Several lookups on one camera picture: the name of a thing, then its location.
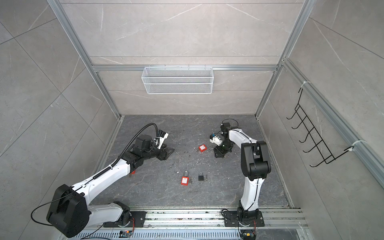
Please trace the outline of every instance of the black mounting plate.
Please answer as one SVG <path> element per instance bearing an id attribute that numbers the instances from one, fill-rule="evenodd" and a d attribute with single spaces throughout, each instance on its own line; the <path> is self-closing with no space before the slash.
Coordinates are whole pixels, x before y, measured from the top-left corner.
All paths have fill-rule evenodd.
<path id="1" fill-rule="evenodd" d="M 147 212 L 131 212 L 131 218 L 135 219 L 135 227 L 144 227 L 145 216 Z M 127 227 L 132 227 L 133 223 L 130 222 Z M 119 227 L 116 222 L 105 222 L 103 227 Z"/>
<path id="2" fill-rule="evenodd" d="M 223 216 L 224 216 L 224 225 L 226 227 L 237 227 L 238 226 L 238 216 L 237 216 L 237 211 L 223 211 Z M 258 212 L 256 218 L 245 218 L 243 219 L 242 224 L 243 225 L 248 225 L 250 224 L 250 227 L 254 226 L 253 220 L 255 220 L 256 226 L 257 227 L 264 227 L 264 218 L 262 212 Z"/>

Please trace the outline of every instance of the black hook rack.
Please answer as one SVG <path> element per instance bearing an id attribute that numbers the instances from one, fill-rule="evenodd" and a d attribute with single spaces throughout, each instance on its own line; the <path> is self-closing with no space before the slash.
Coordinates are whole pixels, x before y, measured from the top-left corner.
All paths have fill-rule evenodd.
<path id="1" fill-rule="evenodd" d="M 342 154 L 340 154 L 339 156 L 337 156 L 337 157 L 335 157 L 335 156 L 333 155 L 333 153 L 331 152 L 331 150 L 328 148 L 327 144 L 325 143 L 323 137 L 322 137 L 322 136 L 320 135 L 320 133 L 317 131 L 317 129 L 316 129 L 315 126 L 313 125 L 311 119 L 308 117 L 308 115 L 306 114 L 306 112 L 304 111 L 304 109 L 303 109 L 303 108 L 301 107 L 301 105 L 300 105 L 300 99 L 301 99 L 301 94 L 303 93 L 303 89 L 300 88 L 300 90 L 298 91 L 298 93 L 300 93 L 300 97 L 299 97 L 299 100 L 297 101 L 297 105 L 296 105 L 296 107 L 295 107 L 295 112 L 294 112 L 294 114 L 292 115 L 292 117 L 287 118 L 287 119 L 290 120 L 290 119 L 292 119 L 292 118 L 297 114 L 297 116 L 300 118 L 301 122 L 299 123 L 299 125 L 298 125 L 297 127 L 291 127 L 291 128 L 292 128 L 292 129 L 297 129 L 297 128 L 300 127 L 301 124 L 303 124 L 303 125 L 305 126 L 305 129 L 308 131 L 307 136 L 305 137 L 304 141 L 300 141 L 300 140 L 299 140 L 299 142 L 304 143 L 304 142 L 307 140 L 308 136 L 310 136 L 311 139 L 312 139 L 312 141 L 313 141 L 313 143 L 315 144 L 315 146 L 313 146 L 313 148 L 311 148 L 309 151 L 304 151 L 304 150 L 303 150 L 303 152 L 310 152 L 310 151 L 312 151 L 314 148 L 317 148 L 317 150 L 319 151 L 321 157 L 323 158 L 323 160 L 322 160 L 319 164 L 317 164 L 317 165 L 315 165 L 315 166 L 312 166 L 312 165 L 310 164 L 310 166 L 311 166 L 311 167 L 317 167 L 317 166 L 319 166 L 320 164 L 322 164 L 323 162 L 325 162 L 326 164 L 329 164 L 329 163 L 333 162 L 334 160 L 336 160 L 337 158 L 341 157 L 342 155 L 346 154 L 347 152 L 351 151 L 351 150 L 353 149 L 353 146 L 350 146 L 350 147 L 347 147 L 346 149 L 344 149 L 344 150 L 343 150 L 344 152 L 343 152 Z M 301 110 L 303 111 L 303 113 L 305 114 L 305 117 L 304 117 L 304 118 L 302 118 L 302 117 L 298 114 L 297 111 L 298 111 L 299 109 L 301 109 Z M 312 128 L 311 128 L 311 129 L 309 129 L 309 128 L 307 127 L 307 125 L 305 124 L 305 122 L 304 122 L 305 119 L 308 119 L 309 122 L 311 123 L 311 125 L 312 125 Z M 313 138 L 313 136 L 312 136 L 312 134 L 311 134 L 311 132 L 312 132 L 313 130 L 315 130 L 316 133 L 320 136 L 320 139 L 321 139 L 321 140 L 320 140 L 318 143 L 315 142 L 315 140 L 314 140 L 314 138 Z M 324 143 L 325 147 L 327 148 L 327 150 L 328 150 L 329 153 L 330 153 L 330 155 L 329 155 L 328 157 L 324 157 L 323 154 L 321 153 L 319 147 L 318 147 L 318 145 L 319 145 L 321 142 Z M 330 157 L 333 158 L 333 159 L 330 160 L 329 162 L 327 162 L 326 160 L 327 160 L 328 158 L 330 158 Z"/>

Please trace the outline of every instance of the wire mesh basket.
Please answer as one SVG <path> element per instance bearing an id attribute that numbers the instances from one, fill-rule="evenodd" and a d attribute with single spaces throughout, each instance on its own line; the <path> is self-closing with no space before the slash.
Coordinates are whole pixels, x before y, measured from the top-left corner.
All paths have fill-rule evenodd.
<path id="1" fill-rule="evenodd" d="M 146 67 L 141 76 L 148 94 L 212 93 L 212 67 Z"/>

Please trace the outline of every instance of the robotic arm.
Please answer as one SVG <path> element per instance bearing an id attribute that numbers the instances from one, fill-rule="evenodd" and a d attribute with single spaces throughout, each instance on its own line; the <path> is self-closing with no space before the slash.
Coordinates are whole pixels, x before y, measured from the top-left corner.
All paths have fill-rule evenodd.
<path id="1" fill-rule="evenodd" d="M 149 135 L 139 135 L 150 125 L 156 128 L 155 139 Z M 106 205 L 89 204 L 112 183 L 136 170 L 144 160 L 153 157 L 166 160 L 175 151 L 163 143 L 167 137 L 168 133 L 157 130 L 155 124 L 146 125 L 112 164 L 71 187 L 65 184 L 58 187 L 46 217 L 47 221 L 68 238 L 76 236 L 85 227 L 98 223 L 111 222 L 120 227 L 127 226 L 131 219 L 128 206 L 119 201 Z"/>
<path id="2" fill-rule="evenodd" d="M 239 223 L 248 225 L 259 214 L 258 198 L 261 186 L 268 173 L 271 172 L 268 147 L 264 141 L 257 141 L 230 123 L 221 124 L 223 140 L 211 134 L 210 142 L 217 144 L 214 148 L 215 157 L 224 158 L 236 144 L 241 149 L 241 169 L 245 176 L 243 196 L 237 209 Z"/>

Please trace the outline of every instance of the wire grid rack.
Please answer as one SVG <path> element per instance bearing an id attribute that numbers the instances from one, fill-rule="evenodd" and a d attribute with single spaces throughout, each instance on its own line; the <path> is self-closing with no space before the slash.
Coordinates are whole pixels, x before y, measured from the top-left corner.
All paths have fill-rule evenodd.
<path id="1" fill-rule="evenodd" d="M 212 93 L 212 67 L 146 67 L 141 76 L 148 94 Z"/>

